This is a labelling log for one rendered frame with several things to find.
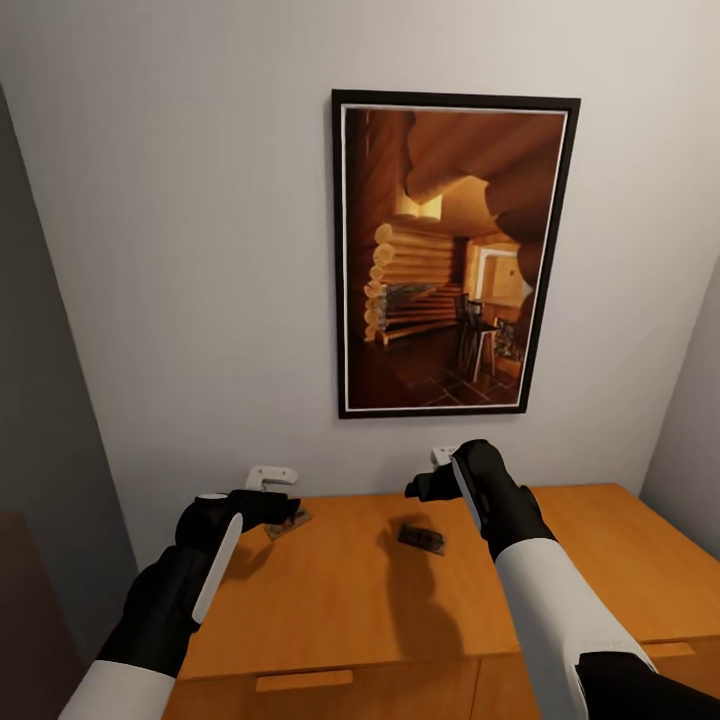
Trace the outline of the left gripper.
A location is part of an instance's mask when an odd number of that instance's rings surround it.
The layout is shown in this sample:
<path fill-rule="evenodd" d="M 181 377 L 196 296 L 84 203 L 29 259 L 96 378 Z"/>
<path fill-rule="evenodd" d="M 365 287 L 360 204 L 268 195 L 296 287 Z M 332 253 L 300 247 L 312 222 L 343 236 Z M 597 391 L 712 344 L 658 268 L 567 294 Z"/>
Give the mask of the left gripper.
<path fill-rule="evenodd" d="M 245 490 L 247 491 L 247 490 Z M 301 506 L 301 498 L 289 499 L 288 494 L 260 491 L 245 492 L 244 490 L 232 490 L 230 494 L 241 494 L 247 496 L 255 506 L 255 518 L 250 529 L 260 525 L 284 524 L 289 515 L 294 515 Z"/>

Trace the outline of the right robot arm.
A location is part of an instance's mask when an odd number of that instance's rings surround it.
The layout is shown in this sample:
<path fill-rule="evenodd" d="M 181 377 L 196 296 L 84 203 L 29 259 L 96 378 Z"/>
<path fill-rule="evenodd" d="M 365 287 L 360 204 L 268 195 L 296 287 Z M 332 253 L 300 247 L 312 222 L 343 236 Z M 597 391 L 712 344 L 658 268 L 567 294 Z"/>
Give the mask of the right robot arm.
<path fill-rule="evenodd" d="M 543 720 L 720 720 L 720 700 L 657 673 L 573 565 L 488 440 L 432 448 L 405 498 L 464 497 L 505 592 Z"/>

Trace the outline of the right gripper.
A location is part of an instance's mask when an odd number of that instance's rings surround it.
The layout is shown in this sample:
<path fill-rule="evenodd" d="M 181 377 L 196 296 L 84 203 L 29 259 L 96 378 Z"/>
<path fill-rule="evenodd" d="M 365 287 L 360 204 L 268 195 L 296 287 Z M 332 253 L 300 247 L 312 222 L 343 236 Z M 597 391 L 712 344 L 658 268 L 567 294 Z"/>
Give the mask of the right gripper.
<path fill-rule="evenodd" d="M 445 467 L 445 466 L 444 466 Z M 421 501 L 449 501 L 455 498 L 463 497 L 463 494 L 456 494 L 446 486 L 444 480 L 445 468 L 440 468 L 436 472 L 418 474 L 416 478 L 408 483 L 405 492 L 405 498 L 419 498 Z"/>

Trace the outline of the mousetrap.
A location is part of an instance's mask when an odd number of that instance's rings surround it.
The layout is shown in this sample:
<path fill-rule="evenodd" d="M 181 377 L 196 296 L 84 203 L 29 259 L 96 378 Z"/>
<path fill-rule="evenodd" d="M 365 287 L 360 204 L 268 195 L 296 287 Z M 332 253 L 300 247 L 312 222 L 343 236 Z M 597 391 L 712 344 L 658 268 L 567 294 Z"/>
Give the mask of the mousetrap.
<path fill-rule="evenodd" d="M 419 547 L 419 549 L 444 556 L 447 550 L 448 537 L 403 523 L 398 540 L 401 543 L 407 543 L 407 545 L 413 545 Z"/>
<path fill-rule="evenodd" d="M 271 537 L 271 541 L 275 541 L 275 539 L 278 539 L 281 535 L 285 535 L 285 533 L 293 531 L 295 527 L 300 527 L 303 523 L 311 521 L 311 519 L 313 519 L 311 513 L 305 509 L 304 505 L 301 505 L 294 515 L 288 516 L 284 524 L 268 524 L 265 525 L 265 530 L 269 534 L 269 537 Z"/>

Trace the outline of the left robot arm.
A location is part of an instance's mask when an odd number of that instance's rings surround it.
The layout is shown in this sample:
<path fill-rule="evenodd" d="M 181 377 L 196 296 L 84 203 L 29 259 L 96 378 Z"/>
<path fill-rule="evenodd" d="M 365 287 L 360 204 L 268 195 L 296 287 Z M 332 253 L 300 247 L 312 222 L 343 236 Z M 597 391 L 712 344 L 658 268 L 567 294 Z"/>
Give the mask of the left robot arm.
<path fill-rule="evenodd" d="M 295 485 L 287 467 L 252 466 L 244 490 L 202 494 L 188 506 L 158 562 L 139 573 L 114 628 L 58 720 L 161 720 L 241 533 L 284 524 L 301 498 L 266 492 Z"/>

